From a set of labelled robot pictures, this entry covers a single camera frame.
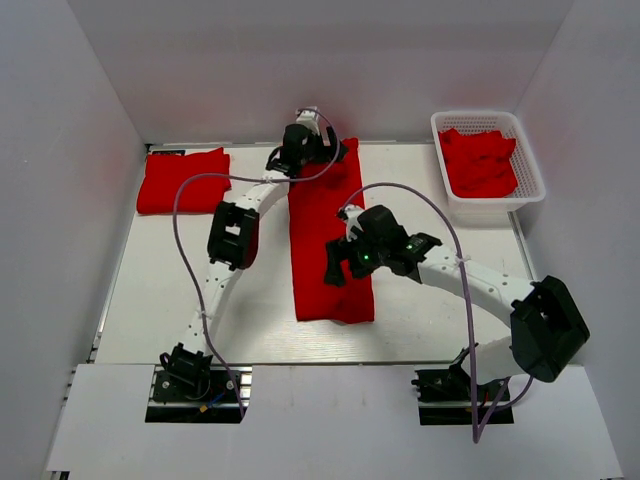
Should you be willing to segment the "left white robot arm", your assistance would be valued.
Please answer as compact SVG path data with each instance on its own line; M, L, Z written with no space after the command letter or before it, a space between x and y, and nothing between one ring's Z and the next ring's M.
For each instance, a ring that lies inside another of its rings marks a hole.
M201 173L187 178L177 189L171 209L172 231L195 287L197 307L185 337L171 352L160 356L160 363L188 398L199 399L209 392L213 359L223 368L229 367L213 345L214 333L230 292L257 256L262 217L293 185L324 176L346 155L347 147L331 123L326 124L324 131L320 130L318 123L322 117L312 108L300 110L295 122L285 127L281 144L271 151L258 177ZM202 286L180 238L179 204L192 184L218 177L247 183L250 188L239 199L222 201L214 209L207 243L209 269L206 285Z

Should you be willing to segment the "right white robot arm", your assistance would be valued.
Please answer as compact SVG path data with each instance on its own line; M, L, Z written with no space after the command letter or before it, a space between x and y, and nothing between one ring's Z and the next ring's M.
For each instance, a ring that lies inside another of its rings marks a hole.
M386 267L418 284L469 297L509 328L503 338L463 349L450 365L443 384L463 398L519 374L552 383L590 338L569 289L556 277L534 282L464 261L436 237L408 234L382 205L349 205L338 217L345 233L326 245L326 284L342 287L347 274L363 279Z

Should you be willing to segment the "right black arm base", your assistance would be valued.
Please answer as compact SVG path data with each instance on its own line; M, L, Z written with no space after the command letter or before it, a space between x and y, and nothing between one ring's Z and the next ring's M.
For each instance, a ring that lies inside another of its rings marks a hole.
M470 426L472 424L471 397L467 387L454 385L448 369L416 370L411 381L418 401L421 426ZM492 402L499 397L504 381L493 381L478 387L479 423L488 412ZM488 425L509 425L514 423L512 408L503 408L510 398L507 389L500 397L496 410L488 420Z

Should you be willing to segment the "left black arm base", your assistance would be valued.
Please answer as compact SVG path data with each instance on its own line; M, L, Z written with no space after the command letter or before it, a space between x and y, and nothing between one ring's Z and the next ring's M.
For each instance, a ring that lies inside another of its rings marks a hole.
M212 368L199 390L157 368L152 377L145 422L148 424L240 424L239 401L224 368Z

